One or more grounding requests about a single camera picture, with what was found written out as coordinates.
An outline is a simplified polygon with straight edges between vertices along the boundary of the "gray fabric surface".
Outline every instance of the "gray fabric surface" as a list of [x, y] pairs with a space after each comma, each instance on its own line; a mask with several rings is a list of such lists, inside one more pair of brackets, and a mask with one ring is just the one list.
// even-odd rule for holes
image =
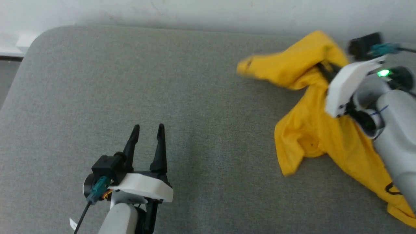
[[[235, 68], [294, 42], [133, 27], [42, 34], [0, 111], [0, 233], [71, 233], [92, 164], [140, 124], [134, 166], [148, 169], [159, 123], [175, 194], [155, 233], [414, 233], [328, 156], [282, 176], [273, 131], [303, 92]], [[97, 232], [108, 208], [91, 207], [80, 233]]]

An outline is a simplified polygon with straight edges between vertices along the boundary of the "green led indicator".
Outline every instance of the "green led indicator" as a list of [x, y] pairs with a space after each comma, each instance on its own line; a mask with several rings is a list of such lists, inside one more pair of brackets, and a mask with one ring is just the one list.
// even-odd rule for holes
[[379, 77], [388, 76], [389, 74], [390, 74], [389, 70], [381, 70], [381, 71], [377, 72], [377, 75]]

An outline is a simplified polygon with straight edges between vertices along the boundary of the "yellow garment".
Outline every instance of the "yellow garment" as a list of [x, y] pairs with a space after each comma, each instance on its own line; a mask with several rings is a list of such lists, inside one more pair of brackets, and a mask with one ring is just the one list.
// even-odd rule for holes
[[384, 188], [391, 178], [372, 142], [348, 116], [332, 118], [325, 113], [328, 82], [314, 66], [328, 61], [348, 63], [343, 51], [323, 32], [316, 31], [282, 53], [255, 55], [241, 61], [240, 75], [268, 80], [292, 90], [309, 86], [298, 104], [276, 125], [277, 159], [282, 173], [296, 172], [303, 157], [327, 153], [347, 174], [388, 202], [387, 211], [416, 228], [416, 218], [402, 195]]

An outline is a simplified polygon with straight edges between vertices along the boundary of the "yellow cloth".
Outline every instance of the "yellow cloth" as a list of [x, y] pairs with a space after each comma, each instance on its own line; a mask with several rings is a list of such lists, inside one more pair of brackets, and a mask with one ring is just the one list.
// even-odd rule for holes
[[388, 202], [387, 211], [416, 228], [416, 218], [402, 195], [390, 195], [384, 188], [391, 178], [371, 140], [348, 116], [331, 118], [325, 113], [328, 82], [314, 66], [328, 61], [348, 63], [343, 51], [321, 31], [316, 31], [282, 53], [255, 55], [241, 61], [240, 75], [268, 80], [292, 90], [309, 86], [298, 104], [276, 125], [277, 159], [282, 173], [296, 172], [303, 157], [327, 153], [347, 174]]

